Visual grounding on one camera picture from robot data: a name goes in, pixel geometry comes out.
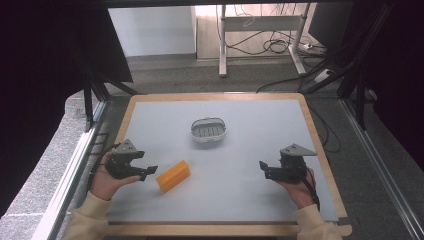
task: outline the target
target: beige sleeve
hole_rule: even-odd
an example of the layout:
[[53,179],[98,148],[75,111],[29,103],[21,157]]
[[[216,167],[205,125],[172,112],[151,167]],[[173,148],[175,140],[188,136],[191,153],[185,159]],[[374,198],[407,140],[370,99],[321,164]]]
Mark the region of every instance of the beige sleeve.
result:
[[334,223],[325,222],[322,219],[315,204],[298,210],[296,219],[300,227],[300,232],[297,234],[298,240],[342,239]]
[[102,239],[108,227],[106,211],[109,204],[110,201],[97,198],[88,192],[82,206],[72,212],[73,218],[62,239]]

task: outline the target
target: hand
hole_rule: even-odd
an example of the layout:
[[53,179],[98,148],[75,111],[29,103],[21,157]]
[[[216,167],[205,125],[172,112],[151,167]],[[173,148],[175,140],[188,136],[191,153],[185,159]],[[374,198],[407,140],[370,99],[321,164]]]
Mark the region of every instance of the hand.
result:
[[106,201],[109,201],[120,187],[140,180],[140,176],[131,176],[124,179],[113,178],[105,168],[105,164],[112,154],[112,152],[108,152],[103,156],[95,172],[90,190],[94,196]]
[[[309,171],[306,171],[307,172],[306,180],[308,180],[311,186],[315,186],[315,180],[313,178],[314,170],[310,168],[308,169]],[[275,182],[280,184],[287,190],[293,202],[296,203],[298,209],[314,204],[311,193],[309,192],[308,188],[303,182],[300,182],[297,184],[290,184],[290,183],[284,183],[279,181],[275,181]]]

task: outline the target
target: small white bowl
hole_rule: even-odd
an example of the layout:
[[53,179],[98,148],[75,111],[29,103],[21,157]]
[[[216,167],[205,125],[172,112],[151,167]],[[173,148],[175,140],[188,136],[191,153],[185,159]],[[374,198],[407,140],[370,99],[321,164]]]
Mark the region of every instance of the small white bowl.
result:
[[221,141],[227,128],[220,118],[204,118],[196,120],[191,125],[191,135],[199,143]]

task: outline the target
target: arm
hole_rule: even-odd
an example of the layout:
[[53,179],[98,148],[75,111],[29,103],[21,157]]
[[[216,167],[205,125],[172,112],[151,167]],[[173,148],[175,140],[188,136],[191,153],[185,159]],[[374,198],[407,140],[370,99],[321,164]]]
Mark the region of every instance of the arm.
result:
[[[313,179],[313,170],[309,169],[307,180],[315,185]],[[325,222],[314,204],[308,188],[303,182],[298,184],[288,184],[277,182],[283,186],[289,193],[291,199],[296,203],[298,211],[296,212],[297,223],[300,231],[297,235],[298,240],[335,240],[342,239],[333,223]]]
[[109,152],[103,156],[84,203],[72,212],[73,218],[66,227],[63,240],[102,239],[108,227],[106,212],[110,199],[120,187],[140,180],[140,176],[121,180],[110,176],[104,164],[111,155]]

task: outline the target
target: wooden frame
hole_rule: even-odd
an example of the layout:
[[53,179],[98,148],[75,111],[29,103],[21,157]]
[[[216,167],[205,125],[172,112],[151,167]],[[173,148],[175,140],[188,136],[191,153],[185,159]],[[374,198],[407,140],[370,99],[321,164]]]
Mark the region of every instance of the wooden frame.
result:
[[[317,152],[323,173],[326,177],[331,197],[333,198],[339,219],[347,218],[336,182],[328,164],[324,149],[321,146],[318,133],[308,105],[303,95],[298,93],[196,93],[196,94],[152,94],[133,96],[128,104],[115,142],[124,140],[131,121],[132,112],[137,102],[158,101],[214,101],[214,100],[297,100],[305,117],[309,133]],[[352,226],[337,225],[342,236],[352,233]],[[107,235],[123,236],[288,236],[296,235],[299,231],[293,222],[282,224],[120,224],[110,225]]]

